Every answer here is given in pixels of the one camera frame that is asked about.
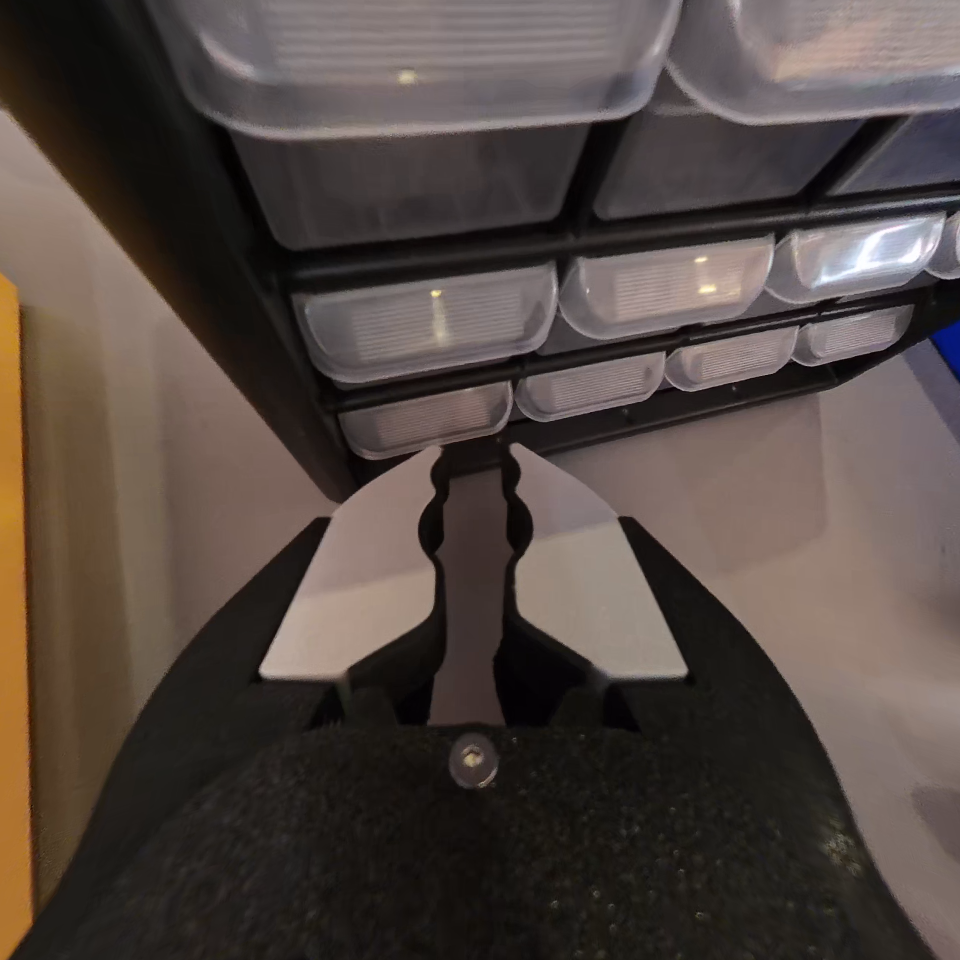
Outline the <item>yellow plastic bin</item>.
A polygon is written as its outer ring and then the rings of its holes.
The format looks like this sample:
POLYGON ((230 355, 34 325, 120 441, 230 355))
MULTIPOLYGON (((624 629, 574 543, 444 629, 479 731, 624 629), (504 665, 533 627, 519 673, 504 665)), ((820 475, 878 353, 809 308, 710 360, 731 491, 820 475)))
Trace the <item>yellow plastic bin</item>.
POLYGON ((1 957, 36 912, 22 324, 1 278, 1 957))

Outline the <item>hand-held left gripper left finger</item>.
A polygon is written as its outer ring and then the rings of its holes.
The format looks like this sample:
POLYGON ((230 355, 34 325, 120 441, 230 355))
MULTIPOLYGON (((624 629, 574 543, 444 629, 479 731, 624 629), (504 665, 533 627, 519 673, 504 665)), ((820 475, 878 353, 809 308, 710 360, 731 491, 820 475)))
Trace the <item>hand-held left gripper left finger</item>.
POLYGON ((261 660, 261 680, 331 685, 346 712, 377 691, 400 723, 426 723, 448 646, 438 558, 450 493, 444 453, 414 454, 333 512, 261 660))

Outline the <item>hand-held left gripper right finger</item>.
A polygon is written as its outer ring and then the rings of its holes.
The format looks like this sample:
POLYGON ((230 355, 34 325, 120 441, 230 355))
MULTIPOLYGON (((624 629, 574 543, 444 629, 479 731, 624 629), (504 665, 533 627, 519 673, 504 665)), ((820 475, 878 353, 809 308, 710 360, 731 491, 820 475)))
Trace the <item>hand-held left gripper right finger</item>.
POLYGON ((624 690, 690 678, 620 516, 527 447, 503 451, 510 559, 493 677, 509 727, 549 724, 571 694, 601 718, 624 690))

